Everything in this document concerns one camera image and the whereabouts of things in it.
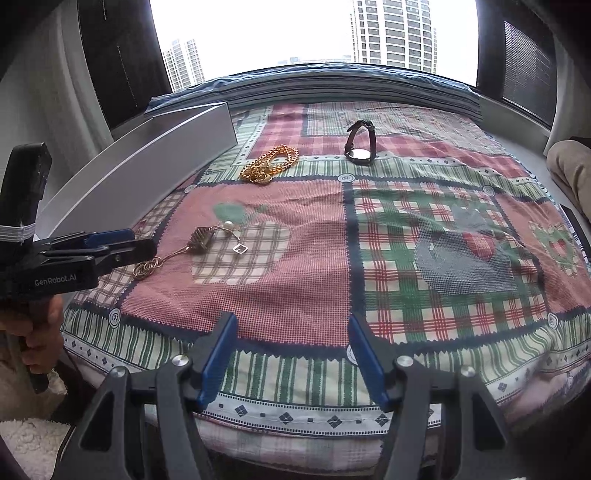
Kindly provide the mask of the person's left hand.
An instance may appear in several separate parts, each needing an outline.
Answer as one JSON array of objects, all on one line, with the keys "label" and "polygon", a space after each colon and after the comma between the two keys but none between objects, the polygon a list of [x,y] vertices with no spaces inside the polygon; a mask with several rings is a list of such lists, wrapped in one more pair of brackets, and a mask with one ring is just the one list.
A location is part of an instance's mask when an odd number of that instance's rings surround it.
[{"label": "person's left hand", "polygon": [[63,319],[63,299],[56,295],[17,311],[2,310],[1,330],[24,339],[21,358],[31,373],[46,374],[56,366],[63,349]]}]

